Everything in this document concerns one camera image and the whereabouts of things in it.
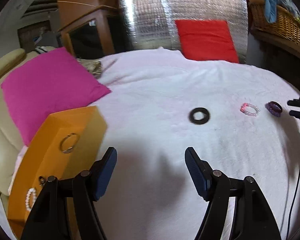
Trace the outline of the black ring bangle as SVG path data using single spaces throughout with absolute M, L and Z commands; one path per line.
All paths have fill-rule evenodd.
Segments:
M 189 113 L 189 121 L 195 125 L 203 125 L 210 120 L 210 113 L 206 108 L 197 107 Z

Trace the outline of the dark maroon bangle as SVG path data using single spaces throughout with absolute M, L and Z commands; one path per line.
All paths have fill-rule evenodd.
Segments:
M 268 102 L 266 108 L 273 115 L 280 115 L 282 113 L 281 105 L 275 101 Z

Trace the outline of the silver cuff bangle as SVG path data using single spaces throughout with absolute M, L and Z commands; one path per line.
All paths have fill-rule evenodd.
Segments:
M 59 150 L 64 154 L 71 153 L 76 147 L 78 141 L 80 139 L 80 135 L 77 133 L 69 133 L 66 135 L 59 144 Z

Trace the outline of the orange cardboard box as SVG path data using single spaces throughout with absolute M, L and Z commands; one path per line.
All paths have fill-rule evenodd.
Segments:
M 26 195 L 30 188 L 39 193 L 39 177 L 68 179 L 91 167 L 97 158 L 107 124 L 96 106 L 50 114 L 33 137 L 16 172 L 8 199 L 7 219 L 17 239 L 21 238 L 29 211 Z M 59 150 L 69 133 L 80 139 L 69 154 Z

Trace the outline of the wooden shelf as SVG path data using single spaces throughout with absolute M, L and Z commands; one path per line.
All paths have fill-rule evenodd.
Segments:
M 290 40 L 285 40 L 284 38 L 257 29 L 252 29 L 250 33 L 256 39 L 277 46 L 300 59 L 300 45 L 297 45 Z

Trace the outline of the white fleece blanket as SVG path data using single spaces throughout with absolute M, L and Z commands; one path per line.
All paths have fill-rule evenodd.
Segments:
M 261 68 L 162 48 L 101 62 L 99 81 L 111 92 L 95 102 L 108 125 L 100 150 L 118 153 L 96 204 L 108 239 L 194 239 L 207 203 L 186 168 L 187 147 L 227 176 L 253 176 L 281 237 L 300 235 L 300 121 L 287 105 L 295 88 Z M 197 107 L 210 113 L 203 125 L 189 121 Z

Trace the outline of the wicker basket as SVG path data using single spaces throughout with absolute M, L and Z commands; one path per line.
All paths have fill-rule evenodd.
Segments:
M 264 16 L 264 4 L 249 3 L 254 26 L 257 30 L 276 35 L 300 46 L 300 22 L 286 9 L 277 6 L 274 23 L 268 23 Z

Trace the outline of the magenta pillow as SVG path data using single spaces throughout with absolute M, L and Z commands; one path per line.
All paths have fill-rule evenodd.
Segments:
M 51 113 L 86 107 L 111 92 L 64 47 L 15 68 L 1 89 L 25 145 L 30 144 Z

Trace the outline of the patterned gold cushion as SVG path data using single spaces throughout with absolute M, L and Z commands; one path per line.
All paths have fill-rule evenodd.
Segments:
M 102 75 L 102 64 L 99 60 L 86 60 L 77 58 L 78 63 L 80 63 L 90 74 L 92 74 L 96 79 Z

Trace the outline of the blue cloth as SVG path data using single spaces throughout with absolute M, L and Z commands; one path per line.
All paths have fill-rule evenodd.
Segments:
M 277 4 L 280 0 L 264 0 L 264 17 L 270 24 L 277 19 Z

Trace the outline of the red pillow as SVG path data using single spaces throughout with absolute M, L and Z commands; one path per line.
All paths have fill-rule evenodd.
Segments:
M 224 20 L 176 20 L 182 54 L 195 61 L 223 60 L 239 63 Z

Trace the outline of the wooden cabinet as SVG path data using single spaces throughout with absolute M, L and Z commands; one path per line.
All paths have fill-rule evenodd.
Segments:
M 61 20 L 59 32 L 70 54 L 76 55 L 70 33 L 92 20 L 96 22 L 102 55 L 115 53 L 107 18 L 118 14 L 117 0 L 57 0 L 57 5 Z

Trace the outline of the silver foil insulation sheet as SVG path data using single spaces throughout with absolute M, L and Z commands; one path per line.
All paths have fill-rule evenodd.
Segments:
M 119 8 L 132 50 L 159 47 L 180 50 L 175 20 L 225 20 L 239 61 L 245 62 L 246 0 L 119 0 Z

